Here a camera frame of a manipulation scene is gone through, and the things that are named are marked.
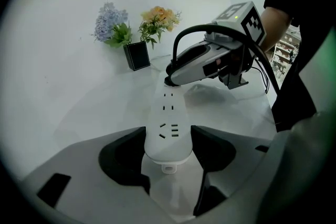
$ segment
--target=black cable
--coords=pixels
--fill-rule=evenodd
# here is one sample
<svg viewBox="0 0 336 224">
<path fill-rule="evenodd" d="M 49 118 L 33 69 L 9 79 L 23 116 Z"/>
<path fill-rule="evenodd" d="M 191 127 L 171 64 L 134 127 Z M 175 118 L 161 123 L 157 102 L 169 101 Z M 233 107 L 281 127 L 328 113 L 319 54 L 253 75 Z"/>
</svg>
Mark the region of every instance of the black cable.
<svg viewBox="0 0 336 224">
<path fill-rule="evenodd" d="M 264 73 L 259 69 L 259 68 L 256 68 L 256 67 L 251 67 L 251 68 L 253 68 L 253 69 L 257 69 L 259 72 L 260 72 L 260 74 L 261 74 L 261 78 L 263 79 L 263 82 L 264 82 L 264 85 L 265 85 L 265 93 L 267 93 L 267 86 L 268 85 L 266 85 L 266 83 L 265 83 L 265 80 L 264 80 Z"/>
<path fill-rule="evenodd" d="M 260 63 L 259 63 L 259 61 L 258 61 L 258 59 L 255 59 L 255 60 L 256 60 L 257 64 L 259 65 L 260 69 L 262 70 L 262 72 L 263 72 L 265 78 L 266 78 L 266 81 L 267 81 L 266 93 L 268 93 L 268 90 L 269 90 L 269 80 L 268 80 L 268 77 L 267 77 L 267 75 L 266 75 L 264 69 L 261 67 L 261 65 L 260 65 Z"/>
<path fill-rule="evenodd" d="M 189 27 L 185 30 L 183 30 L 182 32 L 180 32 L 177 37 L 175 38 L 174 41 L 174 47 L 173 47 L 173 59 L 172 59 L 172 67 L 174 68 L 176 65 L 176 57 L 177 57 L 177 46 L 178 43 L 180 42 L 181 38 L 183 38 L 185 35 L 194 33 L 194 32 L 200 32 L 200 31 L 205 31 L 207 33 L 219 33 L 222 35 L 226 35 L 229 37 L 232 37 L 233 39 L 243 43 L 244 45 L 246 45 L 261 61 L 262 65 L 265 68 L 265 71 L 268 74 L 268 77 L 274 87 L 274 90 L 276 92 L 276 94 L 278 95 L 280 92 L 279 86 L 278 86 L 278 82 L 274 76 L 272 67 L 269 64 L 269 61 L 266 57 L 266 55 L 264 54 L 264 52 L 259 48 L 259 46 L 257 46 L 255 44 L 255 42 L 248 38 L 245 34 L 228 28 L 226 26 L 220 26 L 220 25 L 195 25 L 192 27 Z"/>
</svg>

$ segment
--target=white power strip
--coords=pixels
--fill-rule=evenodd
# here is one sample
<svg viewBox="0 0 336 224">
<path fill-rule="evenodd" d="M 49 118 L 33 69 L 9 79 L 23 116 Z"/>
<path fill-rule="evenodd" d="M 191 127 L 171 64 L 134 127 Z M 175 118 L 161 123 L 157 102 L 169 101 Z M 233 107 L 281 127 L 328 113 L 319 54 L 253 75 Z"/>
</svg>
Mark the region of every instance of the white power strip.
<svg viewBox="0 0 336 224">
<path fill-rule="evenodd" d="M 165 85 L 166 76 L 161 73 L 156 86 L 144 150 L 152 161 L 162 165 L 162 172 L 173 174 L 178 164 L 187 161 L 193 143 L 181 86 Z"/>
</svg>

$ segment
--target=blue flower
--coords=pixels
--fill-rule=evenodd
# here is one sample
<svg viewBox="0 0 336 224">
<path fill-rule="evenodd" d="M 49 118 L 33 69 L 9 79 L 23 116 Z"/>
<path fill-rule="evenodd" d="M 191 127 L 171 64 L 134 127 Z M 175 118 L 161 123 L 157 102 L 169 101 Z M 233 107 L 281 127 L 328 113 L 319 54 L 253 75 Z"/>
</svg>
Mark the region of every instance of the blue flower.
<svg viewBox="0 0 336 224">
<path fill-rule="evenodd" d="M 96 20 L 94 35 L 99 41 L 106 41 L 114 34 L 114 25 L 122 24 L 128 19 L 128 13 L 124 10 L 117 10 L 113 3 L 105 3 L 100 8 L 99 16 Z"/>
</svg>

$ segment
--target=person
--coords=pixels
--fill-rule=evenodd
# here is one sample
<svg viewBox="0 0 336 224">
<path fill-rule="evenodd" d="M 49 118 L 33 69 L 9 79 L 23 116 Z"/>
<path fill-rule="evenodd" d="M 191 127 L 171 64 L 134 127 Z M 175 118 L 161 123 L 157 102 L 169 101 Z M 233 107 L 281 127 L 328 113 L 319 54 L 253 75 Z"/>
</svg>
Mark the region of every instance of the person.
<svg viewBox="0 0 336 224">
<path fill-rule="evenodd" d="M 299 73 L 330 31 L 334 22 L 334 6 L 333 0 L 265 0 L 264 2 L 265 10 L 261 15 L 261 22 L 267 36 L 260 46 L 264 52 L 280 40 L 290 24 L 300 26 L 301 33 L 299 53 L 272 107 L 277 131 L 290 129 L 299 120 L 316 113 Z"/>
</svg>

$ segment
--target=flower pot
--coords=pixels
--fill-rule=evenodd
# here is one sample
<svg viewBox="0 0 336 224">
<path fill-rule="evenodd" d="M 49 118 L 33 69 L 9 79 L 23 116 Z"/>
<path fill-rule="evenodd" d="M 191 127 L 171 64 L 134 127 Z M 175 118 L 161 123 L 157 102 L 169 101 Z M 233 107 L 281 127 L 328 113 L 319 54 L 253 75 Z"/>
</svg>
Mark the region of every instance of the flower pot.
<svg viewBox="0 0 336 224">
<path fill-rule="evenodd" d="M 124 51 L 128 65 L 133 71 L 150 65 L 146 42 L 125 45 Z"/>
</svg>

